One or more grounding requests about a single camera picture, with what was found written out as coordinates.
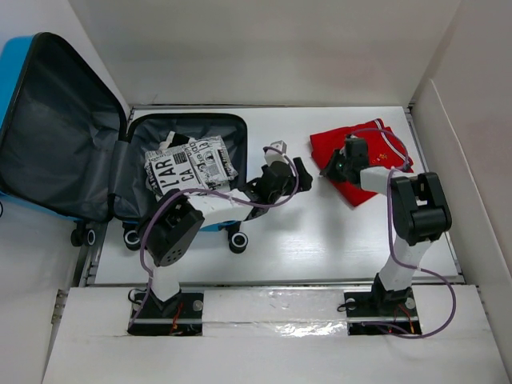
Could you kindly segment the black and white striped garment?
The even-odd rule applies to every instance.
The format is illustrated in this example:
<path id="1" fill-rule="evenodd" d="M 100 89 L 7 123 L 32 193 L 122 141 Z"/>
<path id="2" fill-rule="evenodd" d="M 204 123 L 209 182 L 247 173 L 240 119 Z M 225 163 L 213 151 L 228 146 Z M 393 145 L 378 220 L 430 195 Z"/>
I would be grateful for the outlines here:
<path id="1" fill-rule="evenodd" d="M 177 132 L 170 131 L 166 139 L 159 143 L 158 149 L 165 150 L 177 146 L 191 144 L 192 142 L 196 142 L 196 139 L 186 136 L 184 134 L 179 134 Z"/>

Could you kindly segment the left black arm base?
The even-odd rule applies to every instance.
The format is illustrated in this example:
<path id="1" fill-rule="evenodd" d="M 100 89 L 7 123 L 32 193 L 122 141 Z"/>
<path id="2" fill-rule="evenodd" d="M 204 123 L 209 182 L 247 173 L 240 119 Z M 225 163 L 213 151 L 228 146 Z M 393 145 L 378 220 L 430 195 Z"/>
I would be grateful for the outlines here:
<path id="1" fill-rule="evenodd" d="M 140 337 L 202 336 L 203 292 L 180 293 L 163 310 L 152 298 L 148 298 L 140 314 L 133 320 L 144 296 L 145 292 L 140 290 L 129 293 L 132 307 L 128 334 Z"/>

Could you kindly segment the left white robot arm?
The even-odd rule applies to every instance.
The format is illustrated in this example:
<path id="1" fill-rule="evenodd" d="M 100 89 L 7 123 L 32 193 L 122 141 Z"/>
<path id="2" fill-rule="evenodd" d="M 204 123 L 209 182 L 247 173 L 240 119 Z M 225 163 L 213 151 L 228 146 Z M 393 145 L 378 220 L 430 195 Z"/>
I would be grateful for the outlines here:
<path id="1" fill-rule="evenodd" d="M 225 230 L 231 252 L 240 254 L 249 243 L 241 223 L 310 190 L 312 182 L 300 157 L 283 158 L 264 165 L 259 178 L 229 192 L 194 188 L 165 194 L 138 228 L 141 251 L 152 259 L 147 288 L 152 310 L 166 318 L 178 309 L 181 287 L 173 264 L 185 255 L 201 229 Z"/>

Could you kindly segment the newspaper print garment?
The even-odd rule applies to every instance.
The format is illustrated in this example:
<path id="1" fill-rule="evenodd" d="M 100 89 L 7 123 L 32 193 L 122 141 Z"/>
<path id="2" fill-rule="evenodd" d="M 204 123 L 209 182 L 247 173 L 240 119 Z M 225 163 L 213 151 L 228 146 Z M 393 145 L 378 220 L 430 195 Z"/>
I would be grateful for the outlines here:
<path id="1" fill-rule="evenodd" d="M 205 189 L 230 191 L 238 172 L 221 137 L 145 153 L 146 188 L 157 200 L 171 190 Z"/>

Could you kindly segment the red polo shirt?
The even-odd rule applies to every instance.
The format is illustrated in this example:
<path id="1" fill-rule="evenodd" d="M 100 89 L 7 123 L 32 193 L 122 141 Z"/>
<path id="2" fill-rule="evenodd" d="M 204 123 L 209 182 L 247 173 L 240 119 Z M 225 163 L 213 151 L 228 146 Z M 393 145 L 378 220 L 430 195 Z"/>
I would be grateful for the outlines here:
<path id="1" fill-rule="evenodd" d="M 407 172 L 413 171 L 414 161 L 409 155 L 408 149 L 401 144 L 392 129 L 386 126 L 380 118 L 355 126 L 343 126 L 311 134 L 311 157 L 320 170 L 327 166 L 333 152 L 343 147 L 348 134 L 366 140 L 371 166 L 399 168 L 407 162 Z"/>

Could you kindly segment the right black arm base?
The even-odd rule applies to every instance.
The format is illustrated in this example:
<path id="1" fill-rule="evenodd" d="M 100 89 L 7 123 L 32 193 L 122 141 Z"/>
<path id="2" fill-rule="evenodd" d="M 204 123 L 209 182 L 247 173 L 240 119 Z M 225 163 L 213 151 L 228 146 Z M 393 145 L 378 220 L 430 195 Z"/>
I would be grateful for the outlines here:
<path id="1" fill-rule="evenodd" d="M 369 291 L 346 291 L 337 311 L 346 315 L 349 336 L 421 335 L 419 315 L 411 294 L 404 302 L 378 305 Z"/>

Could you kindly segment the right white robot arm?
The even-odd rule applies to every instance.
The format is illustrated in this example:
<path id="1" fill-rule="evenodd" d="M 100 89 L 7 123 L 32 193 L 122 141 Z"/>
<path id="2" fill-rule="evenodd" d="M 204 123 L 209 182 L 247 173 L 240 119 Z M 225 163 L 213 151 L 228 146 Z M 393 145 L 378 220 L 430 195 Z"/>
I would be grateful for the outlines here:
<path id="1" fill-rule="evenodd" d="M 404 303 L 417 271 L 445 281 L 440 274 L 421 267 L 431 245 L 452 226 L 438 174 L 372 166 L 366 140 L 349 134 L 344 146 L 333 152 L 321 175 L 386 196 L 390 256 L 371 287 L 368 302 L 373 311 L 388 314 Z"/>

